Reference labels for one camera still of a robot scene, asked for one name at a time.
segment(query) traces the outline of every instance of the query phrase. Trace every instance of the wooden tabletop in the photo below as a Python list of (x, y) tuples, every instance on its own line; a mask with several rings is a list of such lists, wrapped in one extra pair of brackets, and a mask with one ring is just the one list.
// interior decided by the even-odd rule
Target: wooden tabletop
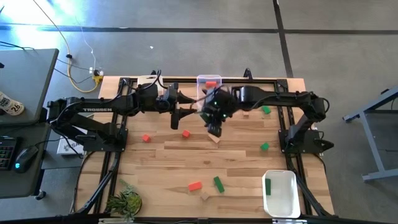
[[(113, 98), (119, 78), (104, 77), (99, 97)], [(303, 79), (288, 78), (287, 81), (289, 91), (305, 91)], [(196, 98), (196, 83), (180, 83), (179, 86), (185, 95)], [(257, 86), (274, 91), (270, 84)], [(168, 113), (139, 113), (128, 118), (129, 137), (118, 179), (135, 186), (142, 197), (143, 207), (138, 217), (269, 218), (263, 209), (261, 177), (269, 169), (287, 169), (280, 152), (277, 110), (273, 106), (270, 109), (270, 114), (252, 110), (248, 118), (242, 111), (236, 112), (223, 123), (223, 135), (218, 144), (208, 137), (204, 122), (197, 114), (183, 118), (178, 130), (170, 129)], [(298, 121), (303, 113), (298, 108), (293, 111)], [(95, 114), (95, 120), (103, 123), (110, 122), (111, 117), (111, 113)], [(188, 139), (182, 137), (185, 129), (191, 132)], [(144, 134), (151, 137), (150, 143), (142, 141)], [(262, 152), (260, 146), (265, 142), (270, 147)], [(96, 152), (86, 162), (78, 184), (77, 209), (97, 188), (103, 157), (103, 152)], [(322, 163), (314, 155), (303, 154), (303, 164), (308, 188), (325, 210), (333, 213)], [(220, 177), (225, 187), (222, 194), (214, 185), (215, 176)], [(189, 192), (188, 184), (198, 181), (203, 188)], [(121, 190), (118, 181), (115, 193)], [(203, 192), (210, 196), (206, 201), (200, 197)], [(301, 192), (299, 196), (304, 213)], [(101, 212), (107, 198), (108, 187), (104, 191)]]

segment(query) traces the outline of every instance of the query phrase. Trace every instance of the gray stand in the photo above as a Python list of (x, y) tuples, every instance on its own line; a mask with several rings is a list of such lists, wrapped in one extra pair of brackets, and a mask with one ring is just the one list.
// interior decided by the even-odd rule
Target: gray stand
[(398, 175), (398, 169), (386, 170), (382, 163), (380, 152), (398, 152), (398, 111), (376, 110), (382, 105), (398, 97), (398, 86), (381, 94), (375, 101), (370, 102), (355, 113), (343, 117), (346, 123), (355, 118), (361, 118), (366, 137), (372, 149), (378, 172), (363, 175), (364, 181), (392, 177)]

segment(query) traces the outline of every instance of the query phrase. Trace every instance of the keyboard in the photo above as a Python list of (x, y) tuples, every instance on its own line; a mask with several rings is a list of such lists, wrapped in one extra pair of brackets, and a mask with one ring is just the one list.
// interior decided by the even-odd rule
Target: keyboard
[(19, 138), (0, 136), (0, 170), (10, 170)]

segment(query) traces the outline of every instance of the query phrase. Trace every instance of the yellow cable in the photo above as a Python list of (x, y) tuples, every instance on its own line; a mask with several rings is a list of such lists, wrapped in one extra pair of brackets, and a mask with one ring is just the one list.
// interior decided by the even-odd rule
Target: yellow cable
[[(66, 45), (67, 45), (68, 55), (70, 55), (69, 44), (68, 44), (66, 38), (63, 36), (63, 34), (62, 34), (62, 32), (60, 31), (60, 29), (57, 27), (57, 25), (55, 25), (55, 23), (53, 22), (53, 20), (51, 20), (51, 18), (47, 15), (47, 13), (45, 13), (45, 11), (39, 6), (39, 4), (37, 4), (37, 2), (36, 2), (35, 0), (33, 0), (33, 2), (36, 3), (37, 7), (39, 7), (39, 9), (44, 13), (44, 15), (47, 16), (47, 18), (48, 18), (48, 19), (51, 21), (51, 23), (55, 26), (55, 28), (57, 28), (58, 32), (61, 34), (63, 40), (65, 41), (65, 43), (66, 43)], [(100, 80), (97, 80), (97, 79), (94, 79), (94, 81), (95, 81), (95, 86), (94, 86), (94, 88), (92, 88), (91, 90), (81, 90), (80, 88), (78, 88), (78, 87), (74, 84), (74, 82), (73, 82), (73, 80), (72, 80), (72, 76), (70, 75), (70, 69), (71, 69), (71, 67), (72, 67), (72, 61), (70, 60), (70, 58), (68, 58), (68, 70), (67, 70), (67, 73), (68, 73), (68, 77), (69, 77), (70, 83), (72, 83), (72, 85), (73, 85), (73, 87), (75, 87), (75, 89), (79, 90), (79, 91), (82, 92), (82, 93), (90, 93), (90, 92), (94, 91), (94, 90), (97, 88), (98, 84), (100, 83)]]

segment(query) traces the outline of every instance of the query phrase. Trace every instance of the green plant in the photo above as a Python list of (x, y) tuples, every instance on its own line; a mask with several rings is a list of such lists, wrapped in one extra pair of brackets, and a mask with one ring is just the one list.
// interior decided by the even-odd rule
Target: green plant
[(124, 180), (120, 179), (120, 183), (125, 187), (119, 195), (109, 196), (106, 207), (111, 209), (112, 213), (122, 215), (127, 221), (133, 220), (134, 216), (139, 212), (142, 206), (141, 197), (134, 192), (134, 187)]

